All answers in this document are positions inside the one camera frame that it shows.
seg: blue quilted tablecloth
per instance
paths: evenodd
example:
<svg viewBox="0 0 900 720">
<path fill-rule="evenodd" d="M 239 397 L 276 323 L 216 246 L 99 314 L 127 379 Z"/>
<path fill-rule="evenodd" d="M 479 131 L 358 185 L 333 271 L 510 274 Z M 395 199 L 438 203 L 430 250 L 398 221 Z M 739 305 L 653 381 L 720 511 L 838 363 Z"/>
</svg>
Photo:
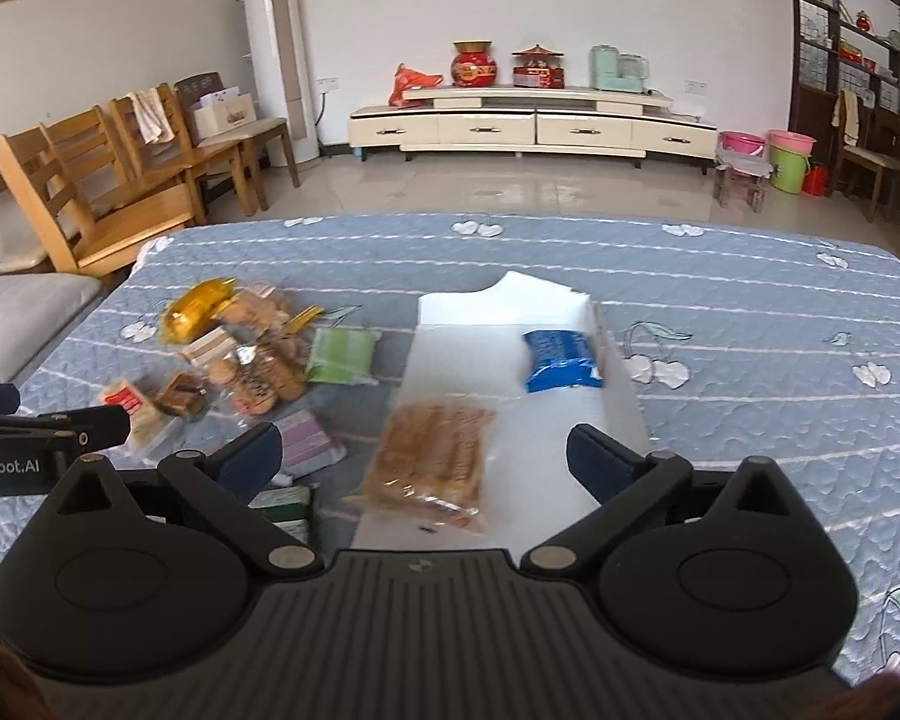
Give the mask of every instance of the blue quilted tablecloth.
<svg viewBox="0 0 900 720">
<path fill-rule="evenodd" d="M 359 482 L 399 387 L 418 297 L 482 290 L 510 269 L 547 278 L 599 301 L 656 447 L 714 469 L 749 454 L 782 464 L 860 587 L 838 670 L 857 680 L 900 668 L 900 261 L 864 245 L 650 220 L 504 217 L 492 238 L 458 232 L 461 221 L 367 215 L 175 234 L 26 382 L 24 411 L 86 406 L 117 376 L 156 383 L 176 370 L 151 327 L 207 278 L 359 305 L 346 324 L 382 332 L 381 385 L 320 386 L 305 400 L 350 453 L 311 477 L 330 550 L 352 535 L 356 514 L 338 500 Z M 212 450 L 238 431 L 209 415 L 185 442 Z M 38 503 L 0 499 L 0 557 Z"/>
</svg>

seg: open cardboard box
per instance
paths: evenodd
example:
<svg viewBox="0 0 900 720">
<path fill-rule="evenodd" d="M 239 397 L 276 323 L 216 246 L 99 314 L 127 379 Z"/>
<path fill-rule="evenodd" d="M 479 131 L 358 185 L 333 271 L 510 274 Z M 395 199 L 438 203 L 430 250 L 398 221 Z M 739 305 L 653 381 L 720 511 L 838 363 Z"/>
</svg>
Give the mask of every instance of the open cardboard box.
<svg viewBox="0 0 900 720">
<path fill-rule="evenodd" d="M 528 394 L 530 330 L 577 330 L 593 343 L 603 389 Z M 481 485 L 485 533 L 421 528 L 399 512 L 365 512 L 355 549 L 509 549 L 514 560 L 588 512 L 596 501 L 570 475 L 566 440 L 586 422 L 640 455 L 647 428 L 612 334 L 589 295 L 509 272 L 480 293 L 423 295 L 398 403 L 468 394 L 499 407 Z"/>
</svg>

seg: drawer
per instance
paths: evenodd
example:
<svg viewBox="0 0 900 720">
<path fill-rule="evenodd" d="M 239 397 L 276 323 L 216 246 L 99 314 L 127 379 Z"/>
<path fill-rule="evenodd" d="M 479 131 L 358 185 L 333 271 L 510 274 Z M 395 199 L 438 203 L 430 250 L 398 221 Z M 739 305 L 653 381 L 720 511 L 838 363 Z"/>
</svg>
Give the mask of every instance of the drawer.
<svg viewBox="0 0 900 720">
<path fill-rule="evenodd" d="M 533 114 L 440 114 L 439 143 L 506 143 L 533 146 Z"/>
<path fill-rule="evenodd" d="M 437 114 L 351 119 L 351 146 L 400 146 L 401 143 L 438 143 Z"/>
<path fill-rule="evenodd" d="M 630 119 L 601 116 L 536 116 L 536 141 L 546 146 L 600 146 L 630 148 Z"/>
<path fill-rule="evenodd" d="M 634 121 L 634 148 L 713 159 L 717 151 L 717 132 L 667 122 Z"/>
</svg>

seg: shiny beige floor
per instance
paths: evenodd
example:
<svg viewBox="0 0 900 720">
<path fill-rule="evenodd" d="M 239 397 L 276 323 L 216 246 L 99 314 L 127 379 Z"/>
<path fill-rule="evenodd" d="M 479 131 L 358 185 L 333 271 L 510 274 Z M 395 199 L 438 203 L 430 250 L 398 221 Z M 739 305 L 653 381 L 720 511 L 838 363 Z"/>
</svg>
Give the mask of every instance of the shiny beige floor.
<svg viewBox="0 0 900 720">
<path fill-rule="evenodd" d="M 793 196 L 770 188 L 763 213 L 741 199 L 721 208 L 711 196 L 713 172 L 680 162 L 646 160 L 642 170 L 605 157 L 506 153 L 420 154 L 405 162 L 396 152 L 365 163 L 338 156 L 312 163 L 293 189 L 285 170 L 265 172 L 271 208 L 254 218 L 300 215 L 451 213 L 600 215 L 709 221 L 873 244 L 900 256 L 900 235 L 870 224 L 843 196 Z M 245 217 L 233 194 L 216 200 L 210 218 Z"/>
</svg>

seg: triangular cutout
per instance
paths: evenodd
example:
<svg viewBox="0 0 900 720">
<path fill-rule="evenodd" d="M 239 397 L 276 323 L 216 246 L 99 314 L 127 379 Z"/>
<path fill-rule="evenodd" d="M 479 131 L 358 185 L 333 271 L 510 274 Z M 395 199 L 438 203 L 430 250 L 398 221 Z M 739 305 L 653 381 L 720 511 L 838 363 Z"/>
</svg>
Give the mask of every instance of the triangular cutout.
<svg viewBox="0 0 900 720">
<path fill-rule="evenodd" d="M 754 474 L 754 477 L 749 481 L 744 494 L 740 496 L 737 509 L 741 512 L 777 514 L 780 517 L 787 517 L 790 513 L 786 502 L 780 497 L 780 493 L 773 485 L 773 482 L 760 473 Z"/>
<path fill-rule="evenodd" d="M 97 474 L 86 473 L 70 490 L 66 500 L 60 507 L 60 514 L 84 514 L 84 512 L 102 512 L 110 508 L 110 499 L 103 490 Z"/>
</svg>

